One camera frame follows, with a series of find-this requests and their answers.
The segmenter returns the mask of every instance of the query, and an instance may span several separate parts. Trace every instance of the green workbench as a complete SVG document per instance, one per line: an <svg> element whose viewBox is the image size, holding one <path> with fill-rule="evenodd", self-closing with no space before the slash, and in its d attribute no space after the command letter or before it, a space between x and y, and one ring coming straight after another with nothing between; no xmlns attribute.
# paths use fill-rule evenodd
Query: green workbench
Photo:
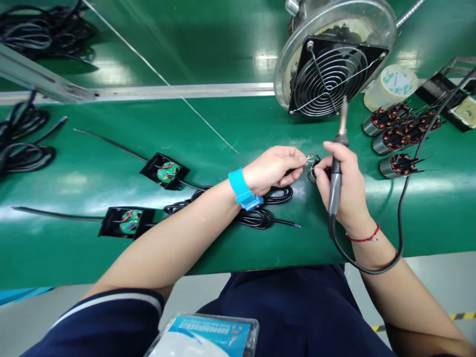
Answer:
<svg viewBox="0 0 476 357"><path fill-rule="evenodd" d="M397 18L414 2L389 1ZM38 5L37 0L22 3ZM5 0L0 11L14 4L17 1ZM94 6L173 85L271 82L289 36L284 0L210 0L206 5L200 0L95 0ZM427 1L400 28L387 64L403 64L425 78L454 56L476 55L475 10L474 0ZM96 67L61 59L42 60L42 65L87 88L163 85L93 13L85 16L100 31L92 45ZM0 90L17 89L0 79ZM142 206L157 208L158 222L160 208L193 193L190 188L161 189L139 174L142 161L73 128L109 137L146 157L156 152L171 156L191 169L187 180L198 185L218 183L272 145L294 145L324 156L321 142L332 139L337 130L335 118L288 116L274 97L189 101L241 155L180 100L47 106L54 119L69 117L61 131L45 141L57 148L56 159L44 170L11 175L0 183L0 289L93 282L131 243L97 237L97 222L29 215L10 206L88 216L103 216L110 206ZM412 99L412 107L420 104ZM0 118L9 109L0 107ZM357 96L350 103L351 148L359 154L369 209L397 243L403 180L385 180L378 172L381 157L360 129L368 115ZM428 159L419 168L426 172L412 177L404 203L405 256L476 250L471 234L475 135L446 124L425 144L421 157ZM342 262L328 237L317 189L306 176L293 189L290 202L269 211L302 228L275 224L258 231L231 225L190 273ZM345 239L343 244L350 248Z"/></svg>
<svg viewBox="0 0 476 357"><path fill-rule="evenodd" d="M419 104L417 98L412 100ZM56 159L41 171L11 175L0 185L0 289L93 282L131 243L98 237L97 222L31 215L10 206L102 216L110 206L160 209L193 193L190 188L163 190L139 174L143 161L73 128L105 135L146 157L169 155L189 167L186 179L199 185L218 183L273 145L293 145L324 156L321 143L337 130L335 118L290 117L274 97L190 102L241 155L180 100L47 106L53 118L69 118L45 142L57 148ZM1 116L6 113L7 108L0 108ZM351 149L359 155L370 212L396 244L397 202L404 180L387 180L378 172L381 157L360 128L368 115L362 95L357 96L349 108ZM403 208L405 256L476 250L471 233L475 138L475 131L461 133L447 123L425 144L421 157L427 160L418 168L427 171L413 175ZM268 209L275 218L302 228L275 224L259 231L232 224L190 273L342 262L329 239L316 187L303 175L293 189L290 202Z"/></svg>
<svg viewBox="0 0 476 357"><path fill-rule="evenodd" d="M76 0L22 0L35 6ZM416 0L388 0L400 18ZM289 38L285 0L95 0L95 8L172 85L272 82ZM0 11L17 5L3 0ZM475 0L428 0L398 30L387 64L428 78L454 56L474 56ZM86 88L163 85L92 12L94 66L62 59L40 64ZM20 89L0 78L1 90Z"/></svg>

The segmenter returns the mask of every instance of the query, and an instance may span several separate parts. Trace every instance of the blue anti-static wrist strap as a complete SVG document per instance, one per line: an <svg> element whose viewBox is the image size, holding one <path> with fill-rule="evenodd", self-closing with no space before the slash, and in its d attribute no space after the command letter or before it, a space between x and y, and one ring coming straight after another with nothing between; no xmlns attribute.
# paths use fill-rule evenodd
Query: blue anti-static wrist strap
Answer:
<svg viewBox="0 0 476 357"><path fill-rule="evenodd" d="M243 170L239 169L228 174L230 185L237 194L237 203L239 203L246 211L252 210L256 206L263 204L263 197L255 196L248 188L244 177Z"/></svg>

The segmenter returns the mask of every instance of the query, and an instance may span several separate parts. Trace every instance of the red wire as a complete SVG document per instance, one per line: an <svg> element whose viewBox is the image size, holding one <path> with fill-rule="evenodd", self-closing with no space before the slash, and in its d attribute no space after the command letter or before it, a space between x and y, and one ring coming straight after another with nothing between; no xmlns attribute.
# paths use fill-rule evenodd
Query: red wire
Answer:
<svg viewBox="0 0 476 357"><path fill-rule="evenodd" d="M127 214L127 217L124 218L124 219L121 221L121 223L124 223L125 221L127 221L127 220L130 218L131 215L132 215L132 211L129 211L128 214Z"/></svg>

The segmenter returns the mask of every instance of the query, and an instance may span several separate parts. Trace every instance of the clear plastic fan cover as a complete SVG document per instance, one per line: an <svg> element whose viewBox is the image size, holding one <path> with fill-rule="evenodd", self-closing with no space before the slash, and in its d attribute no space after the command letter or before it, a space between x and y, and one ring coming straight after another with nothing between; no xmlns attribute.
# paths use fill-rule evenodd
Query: clear plastic fan cover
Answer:
<svg viewBox="0 0 476 357"><path fill-rule="evenodd" d="M327 4L308 13L286 42L276 64L274 91L279 103L286 110L291 98L291 69L297 65L302 43L307 36L316 36L334 26L346 25L371 46L392 50L396 38L396 19L390 5L384 0L330 0ZM377 74L383 61L374 72Z"/></svg>

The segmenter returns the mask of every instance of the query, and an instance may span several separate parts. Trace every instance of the hand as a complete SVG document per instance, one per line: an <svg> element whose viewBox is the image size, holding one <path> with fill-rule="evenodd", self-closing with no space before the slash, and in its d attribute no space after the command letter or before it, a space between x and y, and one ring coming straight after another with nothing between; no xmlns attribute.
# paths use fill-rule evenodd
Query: hand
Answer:
<svg viewBox="0 0 476 357"><path fill-rule="evenodd" d="M341 162L342 186L337 220L350 233L363 225L373 225L365 201L365 181L358 169L357 155L342 144L324 141L324 148ZM316 183L322 201L328 208L330 182L324 169L332 166L332 156L327 156L314 167Z"/></svg>
<svg viewBox="0 0 476 357"><path fill-rule="evenodd" d="M243 169L249 189L257 196L266 194L271 186L284 187L296 181L307 165L306 155L292 146L274 146ZM294 169L289 175L286 171Z"/></svg>

